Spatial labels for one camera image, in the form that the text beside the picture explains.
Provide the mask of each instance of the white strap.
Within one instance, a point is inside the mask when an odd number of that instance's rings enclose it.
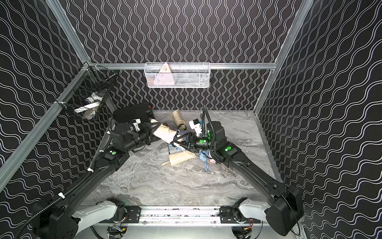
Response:
[[[60,197],[62,197],[62,199],[65,199],[65,196],[64,196],[64,194],[63,194],[62,192],[60,192],[58,195],[59,195]]]

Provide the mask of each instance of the black wavy-patterned wall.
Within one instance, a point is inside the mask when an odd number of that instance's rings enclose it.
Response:
[[[0,166],[81,67],[43,0],[0,1]]]
[[[382,2],[316,0],[259,114],[308,238],[382,237]]]
[[[124,70],[111,96],[117,108],[143,100],[154,109],[253,110],[269,70],[213,70],[209,88],[149,88],[143,71]]]
[[[0,163],[15,150],[81,67],[44,0],[0,1]],[[65,112],[51,124],[0,192],[0,238],[13,238],[31,206],[85,172],[107,127],[75,122]],[[21,238],[36,238],[25,230]]]
[[[58,115],[0,193],[1,239],[13,239],[17,227],[32,216],[35,202],[49,200],[86,172],[110,116],[107,107],[98,121],[75,121],[64,111]],[[28,228],[20,238],[36,238]]]
[[[275,62],[301,0],[60,0],[93,62]]]

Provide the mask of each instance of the white bracket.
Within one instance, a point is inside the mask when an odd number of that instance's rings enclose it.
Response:
[[[252,201],[249,199],[244,200],[240,206],[239,211],[245,218],[254,218],[263,222],[267,222],[265,210],[270,208],[266,202]]]
[[[112,218],[116,211],[117,206],[110,201],[104,201],[103,203],[88,207],[84,210],[75,211],[73,217],[81,219],[78,222],[77,234],[100,221]]]

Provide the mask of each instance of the gray marble surface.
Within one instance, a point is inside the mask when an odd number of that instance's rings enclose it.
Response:
[[[175,128],[172,111],[155,111],[156,119]],[[181,111],[185,121],[200,118],[200,111]],[[211,111],[229,141],[238,145],[247,157],[266,173],[274,176],[251,111]],[[204,169],[199,158],[171,166],[168,144],[160,140],[146,146],[114,174],[104,180],[82,203],[94,205],[116,197],[127,205],[232,205],[241,197],[265,201],[265,198],[234,171],[221,164],[209,163]]]

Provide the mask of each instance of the aluminum rail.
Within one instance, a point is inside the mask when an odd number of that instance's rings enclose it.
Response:
[[[72,45],[74,51],[76,52],[78,58],[82,63],[89,62],[90,57],[85,51],[84,46],[76,34],[75,29],[70,23],[68,16],[66,15],[65,10],[62,8],[59,0],[46,0],[47,5],[53,12],[54,16],[57,19],[57,22],[60,24],[62,30],[64,31],[68,41]]]
[[[144,70],[144,63],[90,63],[109,70]],[[276,63],[210,63],[211,70],[276,69]]]

